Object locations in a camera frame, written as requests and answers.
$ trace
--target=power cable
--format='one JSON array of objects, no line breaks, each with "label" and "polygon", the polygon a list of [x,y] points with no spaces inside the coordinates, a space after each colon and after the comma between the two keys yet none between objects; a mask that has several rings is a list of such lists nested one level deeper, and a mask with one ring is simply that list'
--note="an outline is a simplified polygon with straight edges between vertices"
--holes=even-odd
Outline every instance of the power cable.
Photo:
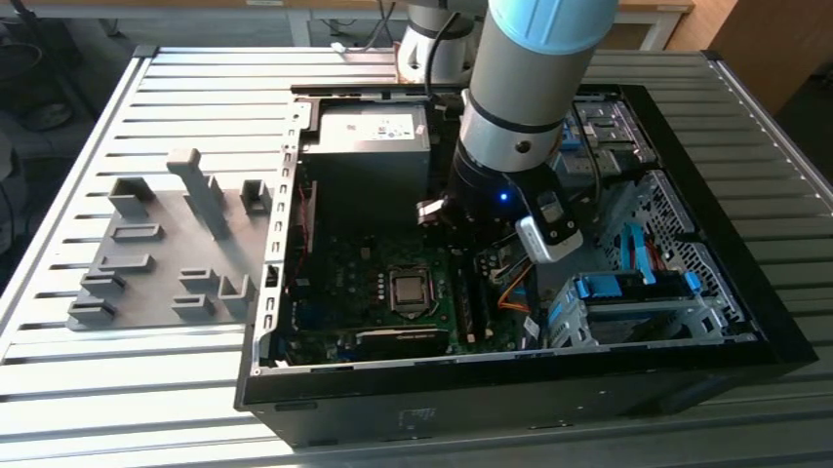
[{"label": "power cable", "polygon": [[384,28],[386,30],[386,35],[389,36],[389,41],[390,41],[390,46],[393,47],[393,35],[392,35],[392,29],[389,28],[389,21],[386,20],[386,7],[382,4],[382,0],[377,0],[377,5],[380,5],[380,15],[382,17],[384,20]]},{"label": "power cable", "polygon": [[585,123],[583,122],[583,115],[579,113],[579,107],[573,102],[573,112],[576,113],[576,124],[580,134],[583,135],[583,141],[585,142],[585,148],[588,148],[588,158],[591,158],[591,167],[595,172],[595,204],[600,204],[601,199],[601,168],[600,161],[597,160],[597,154],[591,147],[591,139],[588,138],[588,132],[585,132]]},{"label": "power cable", "polygon": [[334,50],[340,54],[345,54],[345,53],[364,54],[364,53],[366,53],[374,47],[374,44],[377,44],[377,39],[380,39],[380,34],[382,32],[382,29],[384,29],[385,26],[388,26],[389,20],[392,19],[393,8],[394,7],[396,7],[396,2],[390,2],[389,12],[386,13],[385,17],[382,19],[380,19],[380,21],[377,22],[377,27],[374,27],[370,39],[369,39],[368,44],[365,45],[365,47],[361,47],[358,49],[349,49],[349,48],[346,48],[346,46],[341,42],[334,42],[330,45],[330,47],[333,47]]},{"label": "power cable", "polygon": [[356,19],[352,22],[341,22],[337,19],[320,19],[320,21],[337,36],[344,36],[344,31],[340,31],[340,29],[332,25],[332,22],[334,22],[338,26],[353,26],[353,24],[356,23]]},{"label": "power cable", "polygon": [[429,52],[429,59],[426,61],[426,78],[425,78],[426,96],[429,97],[429,100],[434,100],[434,88],[432,85],[432,73],[434,71],[434,59],[438,55],[438,48],[441,47],[444,36],[448,33],[448,31],[452,29],[452,26],[454,25],[454,22],[457,21],[459,18],[460,18],[460,13],[454,13],[449,17],[445,24],[442,25],[441,32],[438,32],[438,37],[434,40],[434,44],[432,44],[432,51]]},{"label": "power cable", "polygon": [[67,66],[65,66],[62,61],[55,58],[55,51],[50,47],[49,41],[45,40],[43,32],[41,31],[41,26],[38,24],[38,16],[27,8],[23,0],[10,0],[10,4],[13,5],[15,13],[22,19],[26,29],[31,34],[35,46],[38,46],[38,48],[41,48],[41,51],[43,52],[43,59],[46,60],[50,68],[53,68],[53,71],[57,74],[58,82],[63,91],[67,93],[70,98],[75,98],[77,102],[81,104],[85,112],[87,113],[87,115],[90,115],[93,120],[98,120],[101,115],[98,108],[95,107],[95,105],[93,105],[90,99],[87,99],[87,96],[81,90],[79,84],[74,80]]}]

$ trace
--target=motherboard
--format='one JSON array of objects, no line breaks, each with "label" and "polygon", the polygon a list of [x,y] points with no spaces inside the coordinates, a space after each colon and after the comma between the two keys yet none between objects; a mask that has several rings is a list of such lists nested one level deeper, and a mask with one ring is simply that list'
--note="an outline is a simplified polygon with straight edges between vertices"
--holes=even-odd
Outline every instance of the motherboard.
[{"label": "motherboard", "polygon": [[[317,259],[297,281],[304,298],[296,303],[297,333],[288,340],[292,362],[516,349],[516,314],[497,308],[496,292],[507,280],[491,283],[495,272],[512,266],[512,252],[504,248],[476,257],[456,255],[426,248],[418,232],[320,240]],[[485,302],[471,303],[471,294],[461,291],[485,284],[495,286],[485,287]]]}]

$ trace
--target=aluminum extrusion table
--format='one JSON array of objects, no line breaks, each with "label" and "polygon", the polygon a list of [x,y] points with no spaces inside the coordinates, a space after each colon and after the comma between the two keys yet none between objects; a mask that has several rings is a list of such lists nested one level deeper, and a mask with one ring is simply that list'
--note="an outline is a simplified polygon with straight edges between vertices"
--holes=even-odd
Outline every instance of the aluminum extrusion table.
[{"label": "aluminum extrusion table", "polygon": [[588,81],[649,87],[815,344],[820,361],[796,373],[657,419],[294,453],[233,408],[242,325],[65,328],[115,178],[182,189],[166,153],[188,146],[225,188],[269,179],[290,84],[393,81],[390,51],[163,48],[133,59],[0,302],[0,466],[392,466],[392,457],[441,467],[831,466],[831,186],[724,63],[700,54],[603,52]]}]

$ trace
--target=cpu socket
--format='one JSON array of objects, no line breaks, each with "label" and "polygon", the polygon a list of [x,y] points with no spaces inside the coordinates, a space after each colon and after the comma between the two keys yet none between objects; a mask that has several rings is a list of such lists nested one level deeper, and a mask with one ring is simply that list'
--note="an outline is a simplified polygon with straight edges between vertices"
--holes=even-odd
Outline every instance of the cpu socket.
[{"label": "cpu socket", "polygon": [[418,319],[432,307],[432,275],[425,266],[394,267],[390,278],[390,310],[408,320]]}]

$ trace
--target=sticker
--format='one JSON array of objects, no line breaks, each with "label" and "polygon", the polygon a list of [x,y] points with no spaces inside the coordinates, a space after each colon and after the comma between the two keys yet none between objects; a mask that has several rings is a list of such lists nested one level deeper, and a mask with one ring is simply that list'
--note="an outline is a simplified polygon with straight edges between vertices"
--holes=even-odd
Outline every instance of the sticker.
[{"label": "sticker", "polygon": [[524,328],[527,329],[529,334],[533,336],[533,338],[539,339],[539,334],[543,332],[543,328],[539,326],[539,324],[531,317],[528,317],[527,320],[524,321]]},{"label": "sticker", "polygon": [[390,141],[417,137],[412,114],[325,114],[322,127],[328,129],[329,139]]},{"label": "sticker", "polygon": [[246,0],[250,7],[282,7],[285,0]]}]

